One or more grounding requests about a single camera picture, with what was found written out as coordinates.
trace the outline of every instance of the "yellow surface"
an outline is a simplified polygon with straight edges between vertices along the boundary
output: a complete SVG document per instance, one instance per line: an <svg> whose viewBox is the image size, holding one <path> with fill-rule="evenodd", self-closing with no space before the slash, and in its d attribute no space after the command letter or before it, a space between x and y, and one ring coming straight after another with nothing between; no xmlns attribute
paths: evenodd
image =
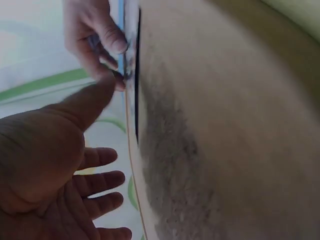
<svg viewBox="0 0 320 240"><path fill-rule="evenodd" d="M288 16L310 35L320 41L319 0L262 0Z"/></svg>

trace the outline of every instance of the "green stripe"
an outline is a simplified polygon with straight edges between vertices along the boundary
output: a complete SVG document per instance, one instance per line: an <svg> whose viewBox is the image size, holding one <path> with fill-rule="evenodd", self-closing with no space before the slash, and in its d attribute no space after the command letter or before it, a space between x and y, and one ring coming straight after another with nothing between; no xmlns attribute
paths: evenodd
<svg viewBox="0 0 320 240"><path fill-rule="evenodd" d="M134 181L132 179L132 177L130 177L130 180L129 180L129 184L128 184L128 197L129 197L129 200L132 204L132 206L139 210L138 209L138 203L137 203L137 200L135 198L135 194L136 194L136 190L134 188Z"/></svg>
<svg viewBox="0 0 320 240"><path fill-rule="evenodd" d="M72 88L76 88L76 87L86 87L86 86L88 86L88 85L90 85L90 84L91 84L90 82L87 82L87 83L82 83L82 84L79 84L79 85L68 86L68 87L64 87L64 88L61 88L61 89L56 89L56 90L48 91L48 92L45 92L45 93L36 94L36 95L33 95L33 96L27 96L27 97L15 99L15 100L7 101L7 102L4 102L4 103L1 103L1 102L0 102L0 106L4 106L4 105L7 105L7 104L12 104L12 103L20 102L20 101L23 101L23 100L32 99L32 98L39 97L39 96L43 96L43 95L48 95L48 94L56 93L56 92L59 92L59 91L62 91L62 90L72 89Z"/></svg>
<svg viewBox="0 0 320 240"><path fill-rule="evenodd" d="M126 133L126 125L122 121L120 121L119 119L117 119L115 117L99 118L95 122L96 123L110 123L110 124L116 125L124 133Z"/></svg>
<svg viewBox="0 0 320 240"><path fill-rule="evenodd" d="M72 81L85 79L88 75L85 70L82 68L66 71L63 73L59 73L53 76L48 76L44 78L40 78L21 86L13 87L6 91L0 92L0 101L7 100L10 98L17 97L22 94L27 94L36 90L41 90L45 88L49 88L55 85L69 83Z"/></svg>

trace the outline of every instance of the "hand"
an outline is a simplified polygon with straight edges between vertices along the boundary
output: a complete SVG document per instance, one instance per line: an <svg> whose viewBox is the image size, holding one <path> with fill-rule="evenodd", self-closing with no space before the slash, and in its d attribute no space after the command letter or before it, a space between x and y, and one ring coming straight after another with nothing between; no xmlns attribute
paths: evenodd
<svg viewBox="0 0 320 240"><path fill-rule="evenodd" d="M84 142L114 89L115 81L101 80L61 103L0 119L0 239L131 239L127 228L92 222L122 204L120 193L87 198L121 185L124 174L74 175L117 158L111 148L85 148Z"/></svg>
<svg viewBox="0 0 320 240"><path fill-rule="evenodd" d="M100 62L104 59L113 68L118 64L105 48L121 54L127 49L123 32L110 16L108 0L63 0L65 46L80 61L85 70L97 81L105 78L110 70ZM88 37L98 34L101 42L94 51ZM118 90L125 85L119 81Z"/></svg>

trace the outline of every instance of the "open hand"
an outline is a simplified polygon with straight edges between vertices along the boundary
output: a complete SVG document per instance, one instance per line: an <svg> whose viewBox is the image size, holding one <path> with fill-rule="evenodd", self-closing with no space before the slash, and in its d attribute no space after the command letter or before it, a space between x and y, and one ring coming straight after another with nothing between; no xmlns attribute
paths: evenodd
<svg viewBox="0 0 320 240"><path fill-rule="evenodd" d="M74 175L117 159L115 150L84 141L114 90L114 78L103 79L61 103L0 119L0 239L131 239L127 228L93 224L122 204L120 193L88 198L121 185L124 174Z"/></svg>

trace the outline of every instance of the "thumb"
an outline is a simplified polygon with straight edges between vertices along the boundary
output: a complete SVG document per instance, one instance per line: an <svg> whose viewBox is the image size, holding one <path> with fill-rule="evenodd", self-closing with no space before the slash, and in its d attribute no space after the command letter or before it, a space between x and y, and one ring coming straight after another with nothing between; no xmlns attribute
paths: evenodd
<svg viewBox="0 0 320 240"><path fill-rule="evenodd" d="M99 35L104 48L121 54L128 48L125 34L116 25L110 15L99 16L95 19L94 30Z"/></svg>

